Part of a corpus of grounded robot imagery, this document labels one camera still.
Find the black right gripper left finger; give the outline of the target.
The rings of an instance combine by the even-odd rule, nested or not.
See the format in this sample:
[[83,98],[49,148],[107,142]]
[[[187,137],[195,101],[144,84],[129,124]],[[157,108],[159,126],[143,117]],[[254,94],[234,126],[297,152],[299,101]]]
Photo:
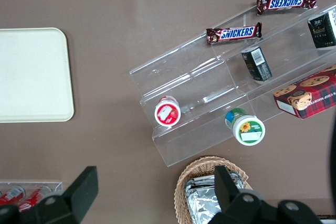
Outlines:
[[20,214],[20,223],[81,223],[99,191],[98,171],[86,167],[60,195],[50,195]]

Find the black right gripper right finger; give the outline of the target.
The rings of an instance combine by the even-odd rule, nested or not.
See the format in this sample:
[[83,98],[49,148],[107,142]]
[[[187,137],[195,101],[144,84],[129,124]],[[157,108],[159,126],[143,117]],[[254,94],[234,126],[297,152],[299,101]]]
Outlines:
[[210,223],[275,223],[276,210],[251,190],[244,192],[234,184],[224,166],[216,166],[215,195],[221,211]]

